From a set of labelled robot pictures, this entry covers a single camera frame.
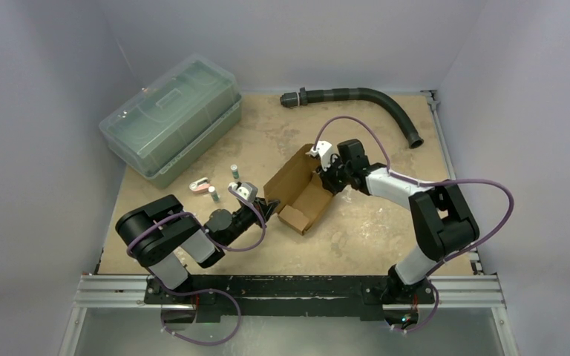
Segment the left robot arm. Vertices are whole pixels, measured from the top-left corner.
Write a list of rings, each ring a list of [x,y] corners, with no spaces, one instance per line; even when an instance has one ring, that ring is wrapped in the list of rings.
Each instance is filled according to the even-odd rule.
[[[233,212],[217,209],[202,224],[170,194],[124,214],[115,231],[126,244],[127,255],[162,283],[163,294],[173,303],[183,303],[191,296],[192,276],[175,250],[184,250],[201,268],[211,267],[226,251],[241,250],[230,245],[251,226],[261,227],[263,240],[266,222],[279,204],[256,197],[251,203],[241,202]]]

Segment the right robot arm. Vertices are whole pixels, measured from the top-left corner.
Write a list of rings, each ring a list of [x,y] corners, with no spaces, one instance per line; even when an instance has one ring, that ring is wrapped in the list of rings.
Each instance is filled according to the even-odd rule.
[[[362,143],[350,139],[338,145],[319,141],[309,155],[318,160],[322,186],[336,195],[346,187],[370,197],[389,200],[410,212],[416,246],[388,271],[379,296],[404,302],[413,296],[428,273],[444,258],[475,242],[479,227],[459,188],[442,186],[392,171],[383,163],[370,163]]]

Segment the brown cardboard box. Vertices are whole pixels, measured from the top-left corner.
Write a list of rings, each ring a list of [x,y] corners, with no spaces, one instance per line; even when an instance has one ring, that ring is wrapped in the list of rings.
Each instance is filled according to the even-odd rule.
[[[300,235],[321,219],[333,200],[316,173],[320,162],[309,155],[311,148],[311,143],[299,148],[263,186],[268,200],[280,201],[278,219]]]

